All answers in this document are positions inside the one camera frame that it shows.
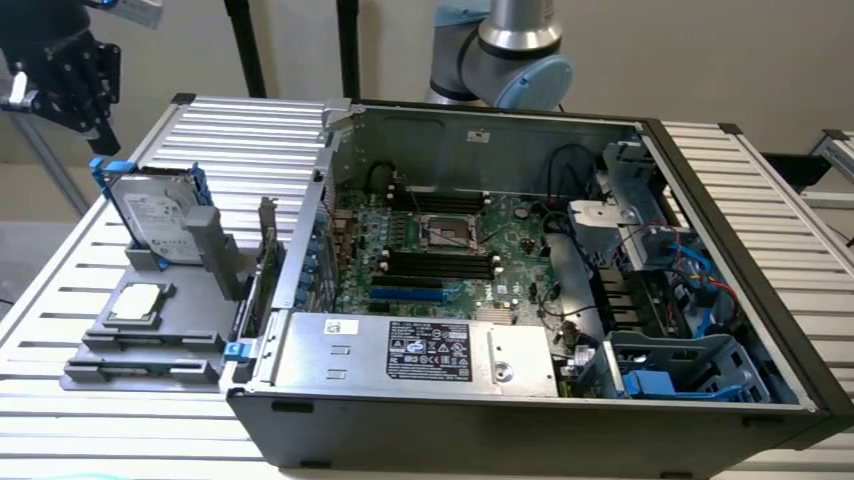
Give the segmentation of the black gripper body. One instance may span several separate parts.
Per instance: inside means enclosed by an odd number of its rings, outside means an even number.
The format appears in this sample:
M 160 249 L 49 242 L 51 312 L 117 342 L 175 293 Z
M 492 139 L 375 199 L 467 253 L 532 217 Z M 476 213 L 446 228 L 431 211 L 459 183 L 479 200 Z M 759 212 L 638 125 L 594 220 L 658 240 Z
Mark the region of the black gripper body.
M 121 48 L 87 30 L 57 40 L 1 44 L 12 84 L 1 108 L 29 113 L 84 134 L 95 117 L 111 123 L 120 100 Z

